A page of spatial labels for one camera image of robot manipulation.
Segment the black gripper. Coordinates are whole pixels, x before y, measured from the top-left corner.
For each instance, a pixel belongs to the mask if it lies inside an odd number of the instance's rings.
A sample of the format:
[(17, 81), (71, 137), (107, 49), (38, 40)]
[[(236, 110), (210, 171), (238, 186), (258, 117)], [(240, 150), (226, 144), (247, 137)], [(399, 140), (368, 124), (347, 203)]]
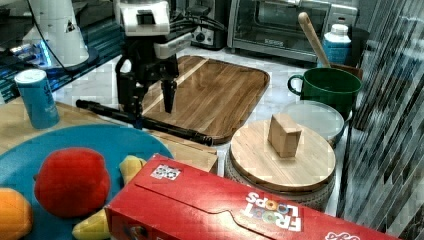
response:
[[(173, 109), (177, 83), (173, 80), (179, 76), (176, 55), (159, 59), (154, 50), (155, 37), (126, 37), (123, 45), (123, 56), (118, 60), (115, 73), (118, 102), (122, 111), (140, 115), (142, 113), (141, 88), (148, 87), (159, 80), (162, 82), (162, 94), (165, 111)], [(129, 60), (131, 70), (122, 72), (124, 63)]]

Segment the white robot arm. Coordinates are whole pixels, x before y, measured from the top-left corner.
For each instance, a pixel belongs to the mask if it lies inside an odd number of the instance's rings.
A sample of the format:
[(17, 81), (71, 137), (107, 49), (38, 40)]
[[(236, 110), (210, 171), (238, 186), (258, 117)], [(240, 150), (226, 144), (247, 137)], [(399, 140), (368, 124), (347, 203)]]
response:
[(171, 23), (167, 0), (116, 0), (115, 16), (124, 32), (115, 67), (121, 109), (141, 117), (145, 95), (160, 82), (165, 111), (170, 113), (179, 76), (176, 53), (190, 45), (193, 30)]

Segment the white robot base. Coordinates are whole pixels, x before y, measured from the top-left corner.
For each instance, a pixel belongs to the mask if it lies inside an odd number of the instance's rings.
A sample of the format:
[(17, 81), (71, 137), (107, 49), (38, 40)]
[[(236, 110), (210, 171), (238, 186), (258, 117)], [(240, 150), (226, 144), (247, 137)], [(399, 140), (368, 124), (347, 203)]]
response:
[(84, 42), (72, 0), (27, 2), (34, 23), (23, 42), (35, 47), (38, 67), (76, 71), (97, 59), (97, 51)]

